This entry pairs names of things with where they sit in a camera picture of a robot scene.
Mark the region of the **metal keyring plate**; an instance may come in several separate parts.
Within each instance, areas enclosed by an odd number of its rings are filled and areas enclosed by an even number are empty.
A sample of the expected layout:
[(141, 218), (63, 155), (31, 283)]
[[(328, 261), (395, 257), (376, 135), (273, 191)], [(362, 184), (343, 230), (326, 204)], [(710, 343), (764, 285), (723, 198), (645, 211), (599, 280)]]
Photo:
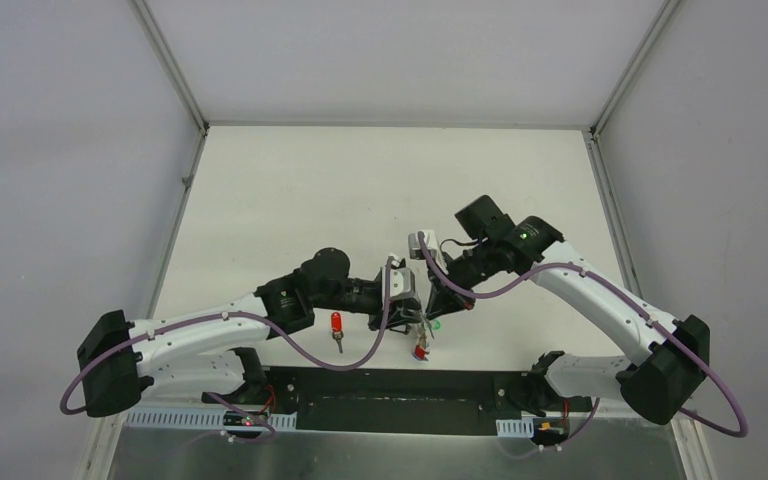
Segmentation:
[(434, 338), (433, 327), (428, 320), (421, 320), (414, 325), (416, 334), (416, 347), (425, 354), (430, 352), (431, 341)]

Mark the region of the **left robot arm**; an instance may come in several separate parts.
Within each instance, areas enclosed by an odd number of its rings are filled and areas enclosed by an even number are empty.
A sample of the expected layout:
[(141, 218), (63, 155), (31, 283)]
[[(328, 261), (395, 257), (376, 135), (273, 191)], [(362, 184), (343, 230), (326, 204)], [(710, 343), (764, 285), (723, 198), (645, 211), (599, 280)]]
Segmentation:
[(339, 370), (291, 337), (312, 327), (319, 310), (367, 316), (376, 337), (350, 370), (371, 359), (384, 331), (408, 332), (424, 319), (405, 259), (388, 258), (373, 279), (355, 278), (345, 252), (323, 248), (289, 274), (198, 313), (161, 319), (129, 319), (121, 309), (104, 313), (77, 348), (80, 372), (60, 409), (101, 418), (144, 398), (210, 393), (253, 404), (265, 390), (254, 349), (262, 342), (280, 338), (310, 362)]

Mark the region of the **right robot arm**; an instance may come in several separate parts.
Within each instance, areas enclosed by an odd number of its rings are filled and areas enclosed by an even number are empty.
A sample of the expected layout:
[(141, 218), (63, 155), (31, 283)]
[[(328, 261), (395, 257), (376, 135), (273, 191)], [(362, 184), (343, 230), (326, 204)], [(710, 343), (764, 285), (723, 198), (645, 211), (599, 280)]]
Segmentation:
[(565, 399), (603, 398), (625, 402), (643, 419), (669, 423), (706, 379), (709, 326), (695, 315), (684, 320), (654, 307), (605, 278), (537, 216), (514, 223), (487, 195), (455, 215), (473, 240), (459, 256), (441, 252), (433, 233), (409, 237), (415, 259), (428, 266), (429, 319), (470, 310), (475, 288), (498, 273), (517, 279), (495, 291), (532, 281), (571, 306), (621, 351), (618, 356), (576, 356), (561, 350), (541, 355), (523, 375), (524, 410), (543, 416)]

